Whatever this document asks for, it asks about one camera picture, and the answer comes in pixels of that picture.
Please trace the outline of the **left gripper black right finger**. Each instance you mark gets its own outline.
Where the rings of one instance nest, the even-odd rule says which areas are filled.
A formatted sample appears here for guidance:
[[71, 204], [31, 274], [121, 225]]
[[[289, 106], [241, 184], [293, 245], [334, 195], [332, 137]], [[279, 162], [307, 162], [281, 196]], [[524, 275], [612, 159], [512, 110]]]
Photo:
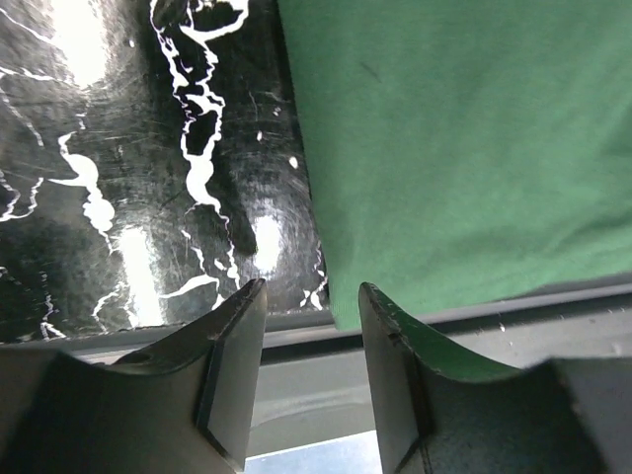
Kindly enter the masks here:
[[358, 291], [386, 473], [627, 473], [631, 361], [550, 358], [516, 368]]

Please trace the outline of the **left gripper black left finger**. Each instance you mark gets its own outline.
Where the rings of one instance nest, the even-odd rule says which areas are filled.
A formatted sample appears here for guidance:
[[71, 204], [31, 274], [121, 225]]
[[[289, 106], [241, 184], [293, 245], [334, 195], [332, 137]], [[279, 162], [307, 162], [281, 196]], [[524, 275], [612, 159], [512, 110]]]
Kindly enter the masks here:
[[263, 280], [111, 364], [1, 353], [5, 473], [240, 473], [267, 317]]

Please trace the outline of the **white green raglan t-shirt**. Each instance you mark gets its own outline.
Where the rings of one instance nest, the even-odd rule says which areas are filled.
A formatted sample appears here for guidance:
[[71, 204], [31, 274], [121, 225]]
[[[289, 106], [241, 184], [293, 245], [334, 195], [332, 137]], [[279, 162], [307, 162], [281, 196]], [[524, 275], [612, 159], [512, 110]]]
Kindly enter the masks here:
[[629, 2], [279, 10], [339, 328], [630, 270]]

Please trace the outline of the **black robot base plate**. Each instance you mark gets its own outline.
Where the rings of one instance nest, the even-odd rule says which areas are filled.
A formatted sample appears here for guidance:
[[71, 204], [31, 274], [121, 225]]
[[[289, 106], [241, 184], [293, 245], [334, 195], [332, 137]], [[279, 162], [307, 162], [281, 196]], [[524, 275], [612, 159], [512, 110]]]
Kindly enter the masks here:
[[[476, 353], [518, 367], [551, 356], [628, 356], [631, 275], [545, 285], [420, 319]], [[249, 454], [372, 430], [358, 330], [339, 331], [324, 313], [293, 325], [272, 317], [262, 362]]]

